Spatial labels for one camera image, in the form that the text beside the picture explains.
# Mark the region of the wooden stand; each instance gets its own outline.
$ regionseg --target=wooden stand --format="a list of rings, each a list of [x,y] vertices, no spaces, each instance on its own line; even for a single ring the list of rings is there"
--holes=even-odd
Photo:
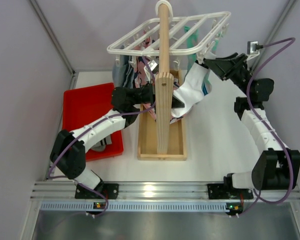
[[[179,79],[180,85],[183,83],[181,71],[173,71],[170,73]],[[166,154],[158,154],[157,152],[157,126],[156,121],[146,112],[139,115],[139,132],[137,157],[139,160],[171,160],[183,161],[187,159],[187,143],[186,143],[186,120],[181,120],[168,126],[168,145]]]

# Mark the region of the wooden box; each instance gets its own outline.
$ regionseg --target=wooden box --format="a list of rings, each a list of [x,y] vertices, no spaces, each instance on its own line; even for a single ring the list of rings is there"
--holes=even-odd
[[[181,71],[171,70],[170,73],[183,83]],[[169,145],[167,154],[157,154],[157,128],[156,122],[151,115],[146,112],[139,115],[138,147],[137,157],[139,160],[171,160],[183,161],[187,159],[186,143],[186,120],[181,120],[170,124]]]

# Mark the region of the white hanging rack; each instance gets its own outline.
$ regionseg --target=white hanging rack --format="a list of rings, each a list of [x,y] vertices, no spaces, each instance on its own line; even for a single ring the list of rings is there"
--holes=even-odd
[[[194,16],[183,16],[183,17],[172,17],[172,8],[169,7],[170,10],[170,22],[173,22],[174,26],[169,30],[169,39],[176,39],[174,35],[181,30],[189,21],[196,21],[195,25],[189,29],[186,33],[183,34],[179,39],[176,40],[174,44],[172,44],[169,48],[169,55],[172,56],[182,56],[182,55],[191,55],[196,54],[201,51],[204,51],[207,46],[211,44],[211,42],[215,39],[216,35],[222,31],[225,31],[228,27],[227,22],[231,16],[231,13],[228,11],[216,12],[216,13],[208,13],[202,15],[194,15]],[[219,21],[213,24],[212,29],[209,33],[200,41],[198,44],[191,48],[183,48],[180,49],[179,47],[187,41],[187,39],[195,33],[195,31],[200,28],[208,19],[216,19],[218,18]],[[157,39],[147,48],[141,50],[135,50],[135,47],[142,44],[147,38],[151,37],[153,34],[157,33],[160,29],[160,18],[152,18],[134,30],[129,32],[128,34],[121,37],[119,40],[108,46],[107,51],[109,54],[115,55],[128,55],[128,56],[159,56],[159,45],[160,39]],[[153,28],[150,27],[151,24],[158,23]],[[145,30],[146,32],[142,36],[138,36],[138,34]],[[131,44],[127,44],[129,40],[133,38],[133,42]]]

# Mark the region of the wooden post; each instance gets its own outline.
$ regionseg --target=wooden post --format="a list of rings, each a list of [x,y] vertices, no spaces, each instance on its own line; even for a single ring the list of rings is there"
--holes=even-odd
[[[165,4],[161,4],[158,10],[160,18],[160,45],[159,74],[155,78],[156,137],[157,153],[167,154],[174,77],[170,73],[169,8]]]

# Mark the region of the wooden tray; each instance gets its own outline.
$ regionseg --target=wooden tray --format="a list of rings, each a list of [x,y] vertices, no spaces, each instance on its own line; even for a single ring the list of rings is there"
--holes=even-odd
[[[171,70],[170,73],[183,83],[181,71]],[[156,122],[151,115],[146,112],[139,115],[138,148],[137,158],[139,160],[171,160],[184,161],[187,159],[186,143],[186,120],[181,120],[170,124],[169,145],[167,154],[157,154],[157,129]]]

